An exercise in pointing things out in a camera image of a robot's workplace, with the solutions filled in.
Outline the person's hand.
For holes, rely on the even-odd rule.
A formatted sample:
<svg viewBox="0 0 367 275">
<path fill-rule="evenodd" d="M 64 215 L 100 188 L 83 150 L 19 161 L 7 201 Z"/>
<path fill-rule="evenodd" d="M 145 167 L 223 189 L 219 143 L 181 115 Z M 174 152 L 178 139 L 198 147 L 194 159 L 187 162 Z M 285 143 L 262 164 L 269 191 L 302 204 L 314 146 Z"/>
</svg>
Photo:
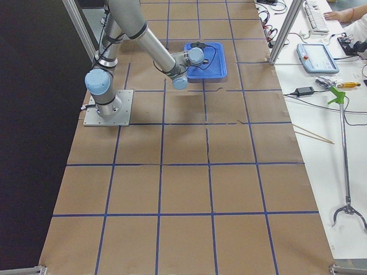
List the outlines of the person's hand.
<svg viewBox="0 0 367 275">
<path fill-rule="evenodd" d="M 327 21 L 339 21 L 342 22 L 344 14 L 342 11 L 330 11 L 323 14 L 324 19 Z"/>
</svg>

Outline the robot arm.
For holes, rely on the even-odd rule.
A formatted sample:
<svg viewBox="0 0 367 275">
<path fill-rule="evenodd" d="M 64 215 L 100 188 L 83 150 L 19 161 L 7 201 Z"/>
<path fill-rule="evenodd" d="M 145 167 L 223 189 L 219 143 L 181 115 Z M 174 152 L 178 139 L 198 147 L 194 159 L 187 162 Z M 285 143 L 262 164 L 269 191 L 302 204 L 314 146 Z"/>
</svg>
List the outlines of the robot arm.
<svg viewBox="0 0 367 275">
<path fill-rule="evenodd" d="M 85 76 L 85 86 L 94 99 L 94 113 L 98 118 L 115 117 L 123 106 L 122 99 L 112 87 L 119 49 L 128 54 L 148 55 L 155 68 L 169 77 L 177 90 L 187 87 L 189 67 L 207 62 L 201 46 L 170 53 L 149 28 L 139 1 L 106 1 L 105 13 L 99 48 L 92 68 Z"/>
</svg>

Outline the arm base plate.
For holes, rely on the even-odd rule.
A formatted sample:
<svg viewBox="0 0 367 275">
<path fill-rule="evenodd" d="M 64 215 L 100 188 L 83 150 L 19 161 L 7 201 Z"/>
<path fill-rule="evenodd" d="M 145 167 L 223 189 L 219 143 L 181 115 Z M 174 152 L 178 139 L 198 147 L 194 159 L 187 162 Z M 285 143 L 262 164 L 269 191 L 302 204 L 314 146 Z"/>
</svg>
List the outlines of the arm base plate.
<svg viewBox="0 0 367 275">
<path fill-rule="evenodd" d="M 98 105 L 90 96 L 83 125 L 86 127 L 128 127 L 131 118 L 133 90 L 116 90 L 114 101 L 108 105 Z"/>
</svg>

